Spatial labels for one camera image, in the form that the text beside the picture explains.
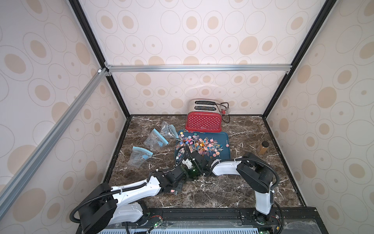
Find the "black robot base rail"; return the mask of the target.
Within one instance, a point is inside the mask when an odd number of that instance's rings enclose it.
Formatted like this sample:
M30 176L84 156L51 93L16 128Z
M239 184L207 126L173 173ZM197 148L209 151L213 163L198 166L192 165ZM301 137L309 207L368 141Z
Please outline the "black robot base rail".
M316 208L273 208L259 224L253 208L150 208L142 225L119 222L101 234L326 234Z

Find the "red polka dot toaster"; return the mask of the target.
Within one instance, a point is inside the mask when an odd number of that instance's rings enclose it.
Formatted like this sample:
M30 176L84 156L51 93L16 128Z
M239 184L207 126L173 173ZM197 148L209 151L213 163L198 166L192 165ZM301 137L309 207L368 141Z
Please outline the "red polka dot toaster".
M218 103L211 99L192 99L186 120L190 132L219 133L222 131L222 114Z

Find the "left slanted aluminium frame bar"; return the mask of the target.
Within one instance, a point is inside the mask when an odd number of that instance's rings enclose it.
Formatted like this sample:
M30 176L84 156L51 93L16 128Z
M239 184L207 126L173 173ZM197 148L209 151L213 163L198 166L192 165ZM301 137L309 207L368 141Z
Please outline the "left slanted aluminium frame bar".
M101 68L89 81L83 91L64 112L44 140L36 147L31 156L10 180L5 190L1 193L1 218L4 218L22 190L36 173L38 168L50 154L53 147L72 123L78 112L85 105L101 80L108 75L108 68Z

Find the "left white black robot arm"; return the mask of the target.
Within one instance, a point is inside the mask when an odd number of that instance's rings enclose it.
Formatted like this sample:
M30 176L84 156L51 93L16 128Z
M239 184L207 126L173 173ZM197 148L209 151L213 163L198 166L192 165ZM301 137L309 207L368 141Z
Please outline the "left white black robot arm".
M185 181L188 172L182 166L150 173L147 179L124 186L101 183L69 214L84 234L98 234L107 226L122 222L145 222L148 209L141 199L169 193Z

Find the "brown bottle black cap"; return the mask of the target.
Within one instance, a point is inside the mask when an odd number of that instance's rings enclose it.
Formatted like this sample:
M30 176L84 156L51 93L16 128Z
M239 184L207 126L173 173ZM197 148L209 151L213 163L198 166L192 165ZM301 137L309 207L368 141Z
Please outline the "brown bottle black cap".
M268 141L263 141L259 144L257 147L256 151L258 155L264 155L269 148L269 142Z

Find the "horizontal aluminium frame bar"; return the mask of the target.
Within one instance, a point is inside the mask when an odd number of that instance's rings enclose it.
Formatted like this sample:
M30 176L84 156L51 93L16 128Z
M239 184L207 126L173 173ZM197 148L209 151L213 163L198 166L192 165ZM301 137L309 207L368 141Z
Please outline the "horizontal aluminium frame bar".
M216 65L109 65L110 72L230 72L290 71L291 64L216 64Z

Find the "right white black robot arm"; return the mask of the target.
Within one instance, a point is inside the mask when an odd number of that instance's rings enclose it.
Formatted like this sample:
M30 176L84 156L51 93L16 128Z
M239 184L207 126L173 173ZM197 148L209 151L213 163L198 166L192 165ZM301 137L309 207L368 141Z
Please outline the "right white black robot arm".
M207 161L197 152L190 155L177 153L176 163L184 164L190 171L190 177L239 175L255 191L256 205L253 218L259 224L270 220L270 211L274 204L274 188L280 182L279 175L268 163L252 153L236 159L213 159Z

